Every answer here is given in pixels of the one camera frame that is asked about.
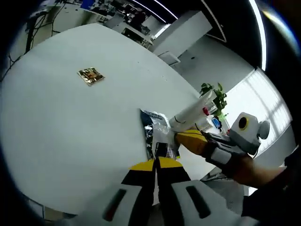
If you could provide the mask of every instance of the person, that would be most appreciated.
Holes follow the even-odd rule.
[[[132,21],[130,22],[130,25],[136,30],[141,32],[141,25],[145,21],[145,19],[146,19],[145,13],[142,11],[138,11],[133,17]]]
[[[266,169],[246,155],[236,160],[231,176],[242,185],[257,188],[243,202],[242,216],[252,217],[267,224],[287,224],[298,217],[300,205],[301,151],[297,147],[286,157],[285,166]]]

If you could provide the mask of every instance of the plastic bag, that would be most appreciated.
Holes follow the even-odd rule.
[[[174,141],[174,132],[170,129],[167,117],[161,113],[143,110],[140,117],[145,131],[147,158],[179,158],[179,146]]]

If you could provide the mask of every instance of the ceiling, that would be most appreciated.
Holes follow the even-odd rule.
[[[136,1],[151,9],[167,23],[176,20],[155,0]],[[157,1],[177,17],[189,10],[201,10],[213,27],[208,32],[209,35],[218,38],[216,40],[239,54],[252,66],[261,66],[260,34],[254,12],[248,0],[186,0],[184,4],[175,4],[174,1],[168,0]]]

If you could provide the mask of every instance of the white bottle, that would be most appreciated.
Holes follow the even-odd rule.
[[[216,98],[213,90],[205,93],[197,102],[182,110],[169,120],[170,126],[175,132],[184,132],[191,128],[193,124],[210,114],[207,107],[212,106],[212,101]]]
[[[197,129],[203,132],[206,132],[208,129],[213,128],[214,124],[212,122],[212,118],[214,115],[209,115],[207,117],[202,117],[198,119],[191,127],[191,129]]]

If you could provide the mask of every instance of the ceiling light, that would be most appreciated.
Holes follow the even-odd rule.
[[[167,12],[169,12],[174,18],[178,19],[178,17],[173,14],[168,8],[166,8],[164,5],[162,5],[160,2],[158,2],[157,0],[154,0],[156,3],[158,3],[160,6],[162,6]]]
[[[249,0],[252,9],[254,11],[258,28],[259,28],[259,33],[260,33],[260,39],[261,39],[261,68],[263,71],[265,71],[266,64],[267,64],[267,43],[265,40],[265,32],[264,32],[264,27],[263,27],[263,22],[262,18],[259,12],[259,9],[256,5],[255,0]]]
[[[163,31],[165,31],[171,24],[166,24],[165,26],[163,26],[158,32],[157,34],[154,35],[155,38],[157,38],[160,34],[163,33]]]
[[[137,4],[141,5],[142,7],[146,8],[148,11],[150,11],[151,13],[153,13],[154,15],[156,15],[158,18],[160,18],[164,23],[166,23],[165,20],[163,20],[161,17],[159,17],[156,13],[154,13],[153,11],[151,11],[149,8],[147,8],[146,6],[142,5],[141,3],[135,1],[135,0],[132,0],[133,2],[136,2]]]

